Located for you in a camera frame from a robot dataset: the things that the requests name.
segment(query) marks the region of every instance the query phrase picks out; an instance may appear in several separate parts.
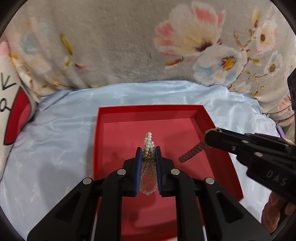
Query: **yellow flower center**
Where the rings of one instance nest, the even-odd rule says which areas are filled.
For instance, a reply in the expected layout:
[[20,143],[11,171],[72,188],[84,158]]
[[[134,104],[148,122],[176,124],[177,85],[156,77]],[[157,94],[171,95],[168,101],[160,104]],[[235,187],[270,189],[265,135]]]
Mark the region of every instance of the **yellow flower center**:
[[229,70],[233,67],[234,63],[236,62],[236,58],[233,56],[226,57],[222,59],[222,67],[224,70]]
[[261,42],[264,42],[265,39],[266,39],[265,34],[261,34],[261,35],[260,35],[260,41],[261,41]]
[[275,69],[276,69],[276,66],[275,66],[275,64],[273,64],[270,66],[269,71],[273,72]]

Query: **purple object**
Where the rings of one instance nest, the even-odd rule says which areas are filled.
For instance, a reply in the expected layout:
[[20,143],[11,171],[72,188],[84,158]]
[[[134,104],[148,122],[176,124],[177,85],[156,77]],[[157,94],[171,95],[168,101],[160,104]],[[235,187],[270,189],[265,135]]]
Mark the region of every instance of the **purple object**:
[[276,130],[278,131],[281,138],[286,139],[285,133],[284,133],[283,129],[280,126],[276,125]]

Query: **white pillow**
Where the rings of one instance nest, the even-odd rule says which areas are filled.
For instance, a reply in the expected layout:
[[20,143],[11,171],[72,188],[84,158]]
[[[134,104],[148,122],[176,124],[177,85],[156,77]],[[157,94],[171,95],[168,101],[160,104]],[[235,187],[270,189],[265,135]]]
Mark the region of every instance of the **white pillow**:
[[6,159],[22,127],[36,110],[36,103],[17,75],[8,43],[0,43],[0,179]]

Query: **red box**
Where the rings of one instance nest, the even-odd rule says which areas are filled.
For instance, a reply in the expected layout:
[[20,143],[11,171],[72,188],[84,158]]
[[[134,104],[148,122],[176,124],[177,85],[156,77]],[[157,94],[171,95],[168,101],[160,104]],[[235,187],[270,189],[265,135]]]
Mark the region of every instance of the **red box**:
[[[183,155],[215,128],[202,105],[140,105],[101,107],[96,126],[94,179],[105,178],[135,156],[145,134],[160,146],[163,157],[191,177],[215,178],[237,200],[243,198],[237,174],[228,153],[206,149],[181,164]],[[122,240],[159,241],[177,236],[175,199],[162,198],[158,190],[147,196],[123,198]]]

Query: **white flower print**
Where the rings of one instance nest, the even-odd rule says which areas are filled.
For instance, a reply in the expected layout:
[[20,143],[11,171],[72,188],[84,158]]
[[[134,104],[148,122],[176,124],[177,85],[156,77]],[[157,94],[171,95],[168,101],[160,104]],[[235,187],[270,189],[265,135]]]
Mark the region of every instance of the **white flower print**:
[[264,73],[269,77],[274,77],[283,65],[283,57],[278,51],[272,53],[267,65],[265,66]]
[[223,45],[208,47],[193,66],[199,84],[228,86],[247,63],[247,53]]
[[264,53],[272,50],[276,42],[276,22],[274,19],[266,21],[256,34],[256,53]]

